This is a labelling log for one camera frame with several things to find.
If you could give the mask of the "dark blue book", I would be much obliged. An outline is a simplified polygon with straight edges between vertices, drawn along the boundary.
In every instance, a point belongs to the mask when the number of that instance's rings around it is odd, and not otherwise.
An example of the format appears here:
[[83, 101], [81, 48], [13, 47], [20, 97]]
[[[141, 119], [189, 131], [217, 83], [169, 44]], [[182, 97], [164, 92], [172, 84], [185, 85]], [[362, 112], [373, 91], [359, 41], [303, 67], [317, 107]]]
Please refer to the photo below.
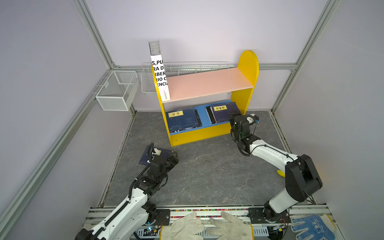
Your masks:
[[[150, 149], [150, 146], [147, 145], [144, 152], [143, 152], [143, 155], [139, 161], [139, 164], [143, 165], [143, 166], [148, 166], [151, 162], [151, 159], [149, 157], [149, 149]], [[170, 156], [172, 153], [171, 150], [166, 150], [166, 149], [162, 149], [162, 148], [153, 148], [152, 150], [152, 159], [155, 157], [155, 156], [162, 156], [162, 157], [168, 157]]]

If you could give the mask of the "blue book yellow label top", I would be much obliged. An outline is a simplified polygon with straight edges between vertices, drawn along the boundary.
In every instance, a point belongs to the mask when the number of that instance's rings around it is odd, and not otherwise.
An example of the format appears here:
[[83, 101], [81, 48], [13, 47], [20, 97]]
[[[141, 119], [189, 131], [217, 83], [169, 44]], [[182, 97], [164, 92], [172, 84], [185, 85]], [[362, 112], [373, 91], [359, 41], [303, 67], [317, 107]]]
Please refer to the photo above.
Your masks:
[[214, 104], [210, 107], [216, 123], [227, 122], [231, 116], [237, 116], [241, 114], [237, 104], [235, 102]]

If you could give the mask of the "blue bottom book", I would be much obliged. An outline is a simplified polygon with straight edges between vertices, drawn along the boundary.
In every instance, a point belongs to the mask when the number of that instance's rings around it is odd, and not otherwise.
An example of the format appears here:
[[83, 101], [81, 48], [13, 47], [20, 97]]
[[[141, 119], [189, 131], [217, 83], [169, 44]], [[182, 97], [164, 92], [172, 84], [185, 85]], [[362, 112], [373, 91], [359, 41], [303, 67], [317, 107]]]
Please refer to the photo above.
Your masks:
[[194, 107], [166, 112], [166, 117], [170, 133], [203, 126], [199, 113]]

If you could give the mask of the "white book black lettering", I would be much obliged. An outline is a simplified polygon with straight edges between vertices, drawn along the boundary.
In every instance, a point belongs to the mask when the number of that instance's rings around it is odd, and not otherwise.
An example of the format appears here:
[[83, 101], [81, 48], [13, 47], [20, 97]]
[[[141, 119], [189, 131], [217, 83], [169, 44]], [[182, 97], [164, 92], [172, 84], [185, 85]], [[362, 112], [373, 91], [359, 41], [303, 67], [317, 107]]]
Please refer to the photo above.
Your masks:
[[171, 100], [165, 65], [161, 55], [160, 42], [149, 42], [151, 64], [154, 71], [155, 86], [158, 89], [161, 100], [167, 102]]

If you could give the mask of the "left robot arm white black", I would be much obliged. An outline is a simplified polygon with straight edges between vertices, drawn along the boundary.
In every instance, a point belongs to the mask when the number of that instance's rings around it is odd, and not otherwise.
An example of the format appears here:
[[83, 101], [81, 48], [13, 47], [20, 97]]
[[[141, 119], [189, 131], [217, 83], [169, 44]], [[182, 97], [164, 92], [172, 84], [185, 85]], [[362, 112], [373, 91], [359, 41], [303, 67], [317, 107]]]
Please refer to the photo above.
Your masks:
[[91, 230], [81, 229], [76, 240], [128, 240], [139, 227], [155, 221], [157, 207], [149, 199], [168, 182], [179, 158], [177, 152], [159, 151], [154, 143], [145, 156], [149, 164], [133, 180], [127, 197]]

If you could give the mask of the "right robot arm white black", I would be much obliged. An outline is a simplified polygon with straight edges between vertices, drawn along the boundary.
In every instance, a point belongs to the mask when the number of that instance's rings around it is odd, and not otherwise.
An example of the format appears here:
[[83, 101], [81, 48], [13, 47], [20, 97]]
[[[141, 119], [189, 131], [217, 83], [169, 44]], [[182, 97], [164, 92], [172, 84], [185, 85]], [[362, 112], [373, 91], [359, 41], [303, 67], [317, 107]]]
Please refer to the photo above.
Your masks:
[[242, 155], [261, 158], [285, 176], [284, 189], [264, 204], [261, 214], [263, 219], [272, 223], [286, 214], [290, 207], [304, 202], [320, 190], [323, 182], [311, 157], [290, 154], [252, 134], [250, 126], [258, 121], [254, 114], [230, 115], [231, 137]]

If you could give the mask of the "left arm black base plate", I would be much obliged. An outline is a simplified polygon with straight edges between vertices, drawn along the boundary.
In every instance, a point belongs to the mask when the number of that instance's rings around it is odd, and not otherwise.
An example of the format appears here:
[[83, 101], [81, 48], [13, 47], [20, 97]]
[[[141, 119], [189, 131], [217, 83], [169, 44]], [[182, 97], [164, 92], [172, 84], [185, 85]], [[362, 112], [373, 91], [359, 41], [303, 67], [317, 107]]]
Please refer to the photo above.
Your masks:
[[171, 219], [170, 209], [156, 209], [149, 213], [146, 225], [168, 226]]

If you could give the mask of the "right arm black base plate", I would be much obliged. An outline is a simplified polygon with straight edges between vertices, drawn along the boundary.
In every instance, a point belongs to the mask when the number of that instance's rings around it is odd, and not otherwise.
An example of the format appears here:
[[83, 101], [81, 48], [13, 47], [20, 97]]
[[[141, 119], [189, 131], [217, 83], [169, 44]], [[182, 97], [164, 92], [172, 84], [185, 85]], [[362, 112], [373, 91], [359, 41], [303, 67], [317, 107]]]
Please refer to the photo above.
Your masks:
[[287, 210], [277, 214], [270, 208], [254, 207], [248, 208], [248, 211], [247, 217], [252, 224], [287, 224], [291, 222]]

